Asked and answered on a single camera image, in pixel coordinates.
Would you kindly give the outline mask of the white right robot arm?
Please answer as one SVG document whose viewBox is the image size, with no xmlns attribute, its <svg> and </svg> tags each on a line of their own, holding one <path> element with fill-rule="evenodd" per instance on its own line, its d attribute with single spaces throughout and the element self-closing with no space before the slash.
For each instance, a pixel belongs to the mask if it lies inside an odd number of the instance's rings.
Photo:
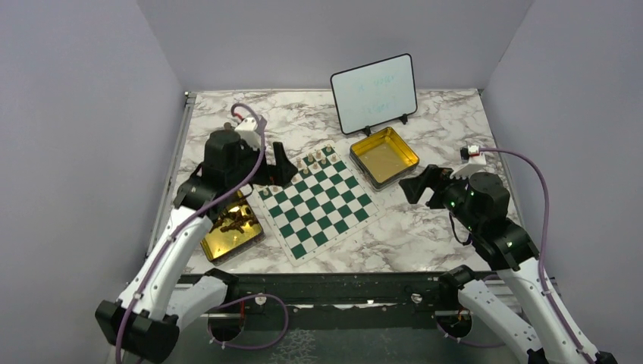
<svg viewBox="0 0 643 364">
<path fill-rule="evenodd" d="M 452 178 L 452 169 L 429 165 L 419 176 L 399 182 L 407 201 L 417 203 L 429 188 L 426 205 L 446 209 L 469 232 L 469 241 L 505 283 L 527 318 L 500 301 L 466 265 L 439 278 L 439 302 L 459 305 L 481 319 L 521 363 L 615 363 L 572 320 L 544 272 L 538 248 L 529 234 L 507 216 L 510 193 L 488 172 Z"/>
</svg>

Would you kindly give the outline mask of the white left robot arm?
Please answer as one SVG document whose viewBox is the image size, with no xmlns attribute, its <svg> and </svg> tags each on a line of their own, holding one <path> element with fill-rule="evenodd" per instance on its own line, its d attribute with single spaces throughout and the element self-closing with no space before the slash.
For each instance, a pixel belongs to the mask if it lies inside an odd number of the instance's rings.
<svg viewBox="0 0 643 364">
<path fill-rule="evenodd" d="M 209 309 L 226 312 L 237 305 L 238 291 L 227 275 L 205 276 L 180 295 L 174 287 L 192 252 L 227 211 L 242 187 L 283 187 L 297 173 L 284 144 L 272 143 L 274 163 L 265 156 L 265 135 L 257 131 L 216 130 L 204 157 L 180 185 L 174 208 L 142 268 L 114 302 L 103 300 L 95 317 L 106 340 L 123 352 L 152 363 L 164 362 L 180 333 Z"/>
</svg>

